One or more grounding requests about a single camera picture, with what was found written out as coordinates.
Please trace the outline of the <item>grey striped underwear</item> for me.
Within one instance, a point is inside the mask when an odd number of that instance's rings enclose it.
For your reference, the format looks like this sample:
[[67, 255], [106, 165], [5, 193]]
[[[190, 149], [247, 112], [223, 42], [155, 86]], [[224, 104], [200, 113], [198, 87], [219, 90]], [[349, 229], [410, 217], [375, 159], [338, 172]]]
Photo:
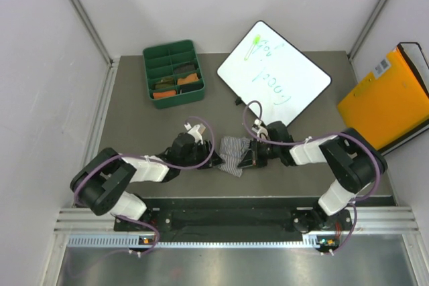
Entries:
[[244, 137], [223, 137], [219, 148], [219, 156], [223, 163], [218, 165], [217, 168], [235, 177], [241, 177], [243, 170], [238, 168], [238, 165], [242, 162], [249, 149], [250, 142], [250, 139]]

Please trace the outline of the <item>green compartment tray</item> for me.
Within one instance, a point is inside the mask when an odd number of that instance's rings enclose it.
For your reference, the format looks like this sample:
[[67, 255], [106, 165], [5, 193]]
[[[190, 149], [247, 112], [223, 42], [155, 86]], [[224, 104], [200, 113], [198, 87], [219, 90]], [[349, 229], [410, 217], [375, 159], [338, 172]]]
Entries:
[[[189, 104], [191, 102], [200, 101], [204, 98], [204, 76], [202, 74], [201, 65], [198, 60], [194, 42], [192, 40], [180, 40], [177, 42], [170, 42], [166, 44], [148, 47], [142, 51], [142, 54], [145, 68], [144, 75], [147, 81], [148, 96], [157, 109], [166, 109], [173, 106]], [[174, 67], [187, 62], [193, 62], [197, 69], [182, 74], [174, 74]], [[202, 82], [204, 84], [204, 88], [194, 92], [187, 92], [181, 94], [180, 86], [177, 85], [177, 79], [185, 77], [191, 73], [198, 74], [198, 82]], [[156, 81], [160, 80], [161, 78], [170, 76], [174, 77], [176, 83], [175, 86], [169, 88], [162, 88], [159, 90], [153, 89], [153, 85]], [[153, 98], [153, 91], [161, 92], [164, 90], [176, 90], [177, 95], [158, 100]]]

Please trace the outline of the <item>black dotted underwear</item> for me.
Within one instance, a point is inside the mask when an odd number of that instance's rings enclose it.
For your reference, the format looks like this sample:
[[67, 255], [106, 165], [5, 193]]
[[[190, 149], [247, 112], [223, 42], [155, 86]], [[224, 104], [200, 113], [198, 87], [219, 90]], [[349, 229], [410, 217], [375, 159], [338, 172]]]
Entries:
[[180, 65], [177, 65], [176, 67], [174, 67], [173, 72], [174, 74], [182, 74], [185, 72], [191, 72], [196, 70], [197, 67], [195, 66], [195, 64], [193, 62], [187, 62], [187, 63], [183, 63]]

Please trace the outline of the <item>olive green underwear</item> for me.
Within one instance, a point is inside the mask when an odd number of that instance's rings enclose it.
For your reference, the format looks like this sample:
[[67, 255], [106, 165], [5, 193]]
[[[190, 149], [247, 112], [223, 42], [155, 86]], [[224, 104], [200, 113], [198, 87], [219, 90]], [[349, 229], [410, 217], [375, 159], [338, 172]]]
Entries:
[[170, 77], [161, 78], [160, 80], [156, 81], [153, 85], [153, 89], [159, 90], [162, 88], [169, 88], [175, 85], [176, 83], [175, 83], [174, 77], [170, 76]]

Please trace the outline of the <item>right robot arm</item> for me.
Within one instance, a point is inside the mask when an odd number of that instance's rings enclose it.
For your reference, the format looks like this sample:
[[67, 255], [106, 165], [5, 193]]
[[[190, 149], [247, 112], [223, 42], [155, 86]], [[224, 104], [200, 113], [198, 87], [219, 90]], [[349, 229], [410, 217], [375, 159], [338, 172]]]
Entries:
[[257, 119], [252, 131], [257, 137], [251, 140], [239, 168], [265, 167], [270, 159], [279, 159], [285, 166], [328, 164], [335, 180], [312, 210], [314, 224], [323, 230], [334, 225], [337, 213], [387, 170], [382, 154], [354, 128], [302, 143], [293, 140], [281, 121], [265, 125]]

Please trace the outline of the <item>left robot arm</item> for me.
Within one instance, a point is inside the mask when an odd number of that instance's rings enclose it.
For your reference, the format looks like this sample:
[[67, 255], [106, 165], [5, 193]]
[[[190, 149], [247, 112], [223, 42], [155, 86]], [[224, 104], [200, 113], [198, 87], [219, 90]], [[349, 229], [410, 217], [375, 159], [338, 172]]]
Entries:
[[141, 198], [125, 190], [130, 183], [166, 183], [186, 169], [210, 169], [223, 160], [210, 141], [180, 133], [172, 145], [152, 156], [119, 155], [112, 148], [103, 149], [70, 182], [75, 200], [101, 216], [110, 212], [126, 216], [138, 230], [152, 221]]

